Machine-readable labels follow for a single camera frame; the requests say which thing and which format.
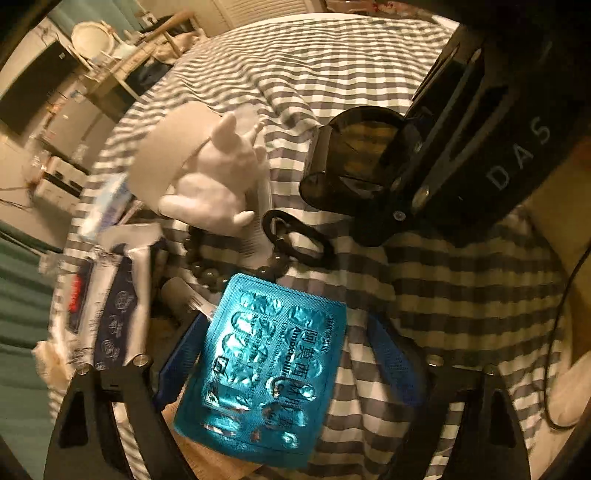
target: blister pack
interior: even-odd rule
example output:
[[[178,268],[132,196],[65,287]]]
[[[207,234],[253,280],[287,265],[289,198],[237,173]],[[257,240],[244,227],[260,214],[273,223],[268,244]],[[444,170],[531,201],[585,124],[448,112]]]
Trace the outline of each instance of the blister pack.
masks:
[[[234,275],[175,429],[251,462],[305,465],[332,397],[345,329],[342,303]]]

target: black keychain loop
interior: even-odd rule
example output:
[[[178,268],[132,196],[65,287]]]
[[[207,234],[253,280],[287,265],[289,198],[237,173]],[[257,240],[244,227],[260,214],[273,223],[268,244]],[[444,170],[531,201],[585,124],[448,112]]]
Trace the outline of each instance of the black keychain loop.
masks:
[[[302,252],[298,252],[288,242],[283,241],[272,231],[271,225],[273,220],[280,220],[286,228],[286,233],[296,232],[310,240],[316,240],[322,245],[322,254],[320,257],[313,257]],[[293,215],[282,210],[269,210],[262,218],[262,230],[265,232],[267,238],[271,241],[279,252],[295,258],[298,262],[312,268],[332,268],[335,261],[335,249],[330,243],[330,240],[320,233],[315,228],[302,223]]]

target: gray striped blanket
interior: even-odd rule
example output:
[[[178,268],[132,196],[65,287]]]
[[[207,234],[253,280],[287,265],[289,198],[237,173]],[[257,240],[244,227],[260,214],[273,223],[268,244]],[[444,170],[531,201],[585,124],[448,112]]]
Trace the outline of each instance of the gray striped blanket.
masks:
[[[390,316],[403,335],[429,353],[458,365],[496,364],[517,409],[527,446],[541,422],[541,379],[563,279],[546,242],[519,212],[486,239],[455,248],[435,232],[409,232],[384,247],[363,248],[349,236],[349,219],[319,212],[298,194],[311,133],[356,105],[404,113],[449,32],[418,20],[308,19],[254,25],[198,44],[120,121],[95,165],[75,215],[63,274],[76,270],[88,249],[77,230],[108,175],[125,171],[142,138],[166,114],[200,100],[219,113],[250,103],[265,118],[273,200],[325,233],[335,246],[329,273],[295,265],[279,283],[348,307],[348,329],[333,400],[309,464],[300,471],[261,467],[252,479],[375,479],[385,470],[411,418],[397,404],[375,365],[365,335],[370,310]],[[187,226],[159,219],[172,253],[167,277],[186,270],[181,242]],[[207,235],[202,254],[238,262],[235,239]],[[309,246],[301,240],[301,246]],[[52,315],[63,308],[60,285]],[[560,353],[553,354],[553,364]],[[50,394],[51,409],[61,395]],[[438,478],[447,462],[462,404],[451,406],[441,442],[427,472]],[[125,450],[140,480],[148,478],[129,427]]]

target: metal screw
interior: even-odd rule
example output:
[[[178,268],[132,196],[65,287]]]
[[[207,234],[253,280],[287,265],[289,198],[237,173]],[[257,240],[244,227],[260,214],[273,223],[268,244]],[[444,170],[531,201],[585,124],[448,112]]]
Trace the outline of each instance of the metal screw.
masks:
[[[429,196],[429,187],[421,187],[417,190],[413,197],[413,211],[420,210]]]
[[[439,355],[427,355],[427,363],[432,367],[442,367],[444,362]]]
[[[487,375],[495,375],[495,373],[496,373],[496,369],[495,369],[495,366],[494,366],[494,365],[486,365],[486,366],[485,366],[485,367],[482,369],[482,371],[483,371],[484,373],[486,373]]]
[[[143,367],[144,365],[148,365],[150,361],[150,357],[148,355],[146,355],[145,353],[141,353],[139,355],[136,355],[134,357],[134,365],[136,367]]]
[[[77,373],[78,375],[86,375],[88,372],[90,372],[91,368],[91,364],[84,364],[78,368]]]
[[[393,214],[394,220],[399,222],[403,222],[406,220],[406,213],[401,212],[400,210],[396,210]]]

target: red label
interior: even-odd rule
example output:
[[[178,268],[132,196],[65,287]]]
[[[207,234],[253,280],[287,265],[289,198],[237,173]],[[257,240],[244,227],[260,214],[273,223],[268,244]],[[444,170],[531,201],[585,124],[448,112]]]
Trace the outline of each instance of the red label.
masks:
[[[79,275],[74,276],[72,280],[72,294],[70,295],[70,306],[68,310],[70,313],[78,311],[78,299],[80,298],[80,291],[82,290],[82,279]]]

